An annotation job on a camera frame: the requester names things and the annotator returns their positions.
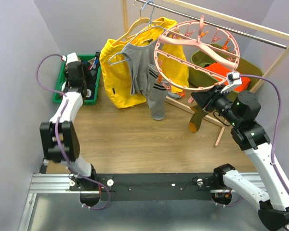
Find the olive striped sock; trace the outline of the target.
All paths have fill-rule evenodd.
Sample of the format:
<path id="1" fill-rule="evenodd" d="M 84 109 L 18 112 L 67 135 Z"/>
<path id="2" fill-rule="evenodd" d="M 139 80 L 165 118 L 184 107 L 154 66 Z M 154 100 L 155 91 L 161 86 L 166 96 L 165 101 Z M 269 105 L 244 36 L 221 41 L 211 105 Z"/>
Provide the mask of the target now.
<path id="1" fill-rule="evenodd" d="M 199 105 L 191 106 L 190 109 L 194 112 L 190 121 L 189 121 L 189 130 L 193 133 L 196 133 L 201 126 L 202 119 L 208 114 L 203 108 Z"/>

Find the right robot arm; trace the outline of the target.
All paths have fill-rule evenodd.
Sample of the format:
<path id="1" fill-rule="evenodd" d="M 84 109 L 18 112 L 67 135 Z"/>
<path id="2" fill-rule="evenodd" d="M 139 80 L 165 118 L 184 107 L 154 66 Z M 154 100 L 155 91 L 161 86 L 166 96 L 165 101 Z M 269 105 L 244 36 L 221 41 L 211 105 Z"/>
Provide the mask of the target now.
<path id="1" fill-rule="evenodd" d="M 250 91 L 240 92 L 234 101 L 215 85 L 206 92 L 193 92 L 197 111 L 218 112 L 232 126 L 231 135 L 250 158 L 266 188 L 265 191 L 245 179 L 232 165 L 225 164 L 213 171 L 216 188 L 229 187 L 253 205 L 262 224 L 270 231 L 289 225 L 289 181 L 277 159 L 265 129 L 255 120 L 261 105 Z"/>

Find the pink round clip hanger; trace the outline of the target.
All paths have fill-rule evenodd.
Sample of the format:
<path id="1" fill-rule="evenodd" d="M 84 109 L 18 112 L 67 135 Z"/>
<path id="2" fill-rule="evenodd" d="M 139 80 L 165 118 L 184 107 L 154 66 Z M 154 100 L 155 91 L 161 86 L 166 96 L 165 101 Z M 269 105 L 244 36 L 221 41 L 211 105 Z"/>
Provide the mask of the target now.
<path id="1" fill-rule="evenodd" d="M 198 25 L 198 32 L 196 38 L 191 38 L 190 36 L 184 35 L 179 33 L 179 29 L 182 26 L 191 26 L 191 25 Z M 238 43 L 236 39 L 228 32 L 223 29 L 217 29 L 217 31 L 222 32 L 227 36 L 227 42 L 231 42 L 233 44 L 233 51 L 229 51 L 227 47 L 223 48 L 217 48 L 210 44 L 204 43 L 201 41 L 202 34 L 203 34 L 203 28 L 205 26 L 204 22 L 204 16 L 201 16 L 200 21 L 186 21 L 179 23 L 172 28 L 166 30 L 163 32 L 157 39 L 156 46 L 154 49 L 154 61 L 156 65 L 156 69 L 159 71 L 159 81 L 165 80 L 163 83 L 163 86 L 168 90 L 172 91 L 172 88 L 177 88 L 182 90 L 182 94 L 190 91 L 190 92 L 204 92 L 208 91 L 213 88 L 214 85 L 223 85 L 225 82 L 227 82 L 227 77 L 221 76 L 217 73 L 214 73 L 212 71 L 208 71 L 203 67 L 200 67 L 198 65 L 192 64 L 191 62 L 188 62 L 184 59 L 181 59 L 179 57 L 176 57 L 170 53 L 167 53 L 163 50 L 161 50 L 159 47 L 161 45 L 178 45 L 178 46 L 190 46 L 193 48 L 197 48 L 198 50 L 202 51 L 203 53 L 207 54 L 209 57 L 211 57 L 216 62 L 220 63 L 224 67 L 228 68 L 230 72 L 237 71 L 239 65 L 239 59 L 240 59 L 240 49 L 238 46 Z M 160 55 L 164 55 L 168 58 L 171 58 L 175 61 L 177 61 L 180 64 L 184 64 L 188 67 L 191 67 L 195 70 L 202 71 L 210 76 L 217 76 L 221 79 L 221 81 L 214 83 L 211 86 L 208 87 L 197 87 L 197 88 L 191 88 L 187 86 L 182 86 L 174 83 L 172 80 L 167 78 L 161 68 L 159 67 L 160 61 L 158 60 Z"/>

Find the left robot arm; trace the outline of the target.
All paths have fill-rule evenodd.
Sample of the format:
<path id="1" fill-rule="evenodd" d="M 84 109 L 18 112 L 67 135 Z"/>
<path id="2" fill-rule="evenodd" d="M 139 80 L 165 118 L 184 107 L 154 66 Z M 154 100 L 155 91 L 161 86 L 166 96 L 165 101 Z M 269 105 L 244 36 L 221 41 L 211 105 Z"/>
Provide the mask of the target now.
<path id="1" fill-rule="evenodd" d="M 86 190 L 98 187 L 94 166 L 80 154 L 74 121 L 87 95 L 87 80 L 90 72 L 79 59 L 67 59 L 66 82 L 62 90 L 55 90 L 62 96 L 56 113 L 49 122 L 39 127 L 44 158 L 56 164 L 63 164 L 74 175 L 74 181 Z"/>

